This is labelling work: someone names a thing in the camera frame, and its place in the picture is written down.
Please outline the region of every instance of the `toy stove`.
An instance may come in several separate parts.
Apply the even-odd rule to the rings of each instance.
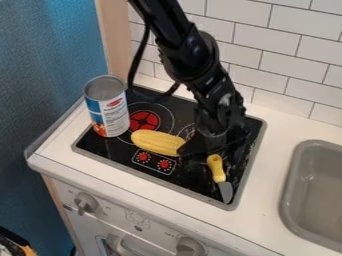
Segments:
[[[151,97],[159,95],[144,88],[136,90]],[[142,101],[130,90],[127,91],[127,101],[131,126],[126,133],[116,138],[103,138],[92,128],[88,128],[75,142],[73,149],[77,153],[218,207],[229,210],[237,206],[257,151],[257,142],[263,134],[263,121],[247,118],[251,135],[245,150],[241,152],[241,161],[230,173],[235,196],[230,206],[227,206],[223,204],[218,186],[213,182],[212,174],[205,163],[200,163],[191,170],[184,170],[180,167],[178,158],[144,151],[137,148],[130,139],[132,132],[148,129],[189,140],[195,132],[194,110],[197,104],[178,97],[171,97],[160,104],[151,104]]]

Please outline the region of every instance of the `white countertop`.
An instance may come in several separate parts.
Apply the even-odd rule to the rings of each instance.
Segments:
[[[170,82],[144,75],[139,75],[136,82],[161,90],[171,85]],[[185,89],[181,89],[177,94],[191,96]],[[268,126],[241,202],[238,208],[231,212],[74,153],[71,150],[72,143],[90,123],[84,104],[45,141],[37,150],[37,154],[286,256],[341,255],[292,234],[279,217],[278,203],[296,145],[310,139],[342,145],[342,129],[256,105],[247,105],[247,109],[248,115],[264,119]],[[39,166],[38,162],[34,163],[34,155],[29,161]],[[53,172],[58,171],[53,171],[51,168],[45,173],[92,186],[91,179],[77,180],[80,176],[72,172],[57,174]]]

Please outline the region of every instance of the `blue curtain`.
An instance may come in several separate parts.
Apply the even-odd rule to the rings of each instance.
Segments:
[[[93,0],[0,0],[0,226],[40,256],[72,242],[23,151],[105,73]]]

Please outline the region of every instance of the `oven door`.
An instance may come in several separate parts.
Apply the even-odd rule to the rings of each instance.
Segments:
[[[80,216],[77,209],[66,205],[64,208],[85,256],[175,255],[92,215]]]

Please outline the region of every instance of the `tin can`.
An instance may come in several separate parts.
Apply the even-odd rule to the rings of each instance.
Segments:
[[[99,76],[84,89],[94,131],[103,137],[117,137],[130,126],[125,83],[114,76]]]

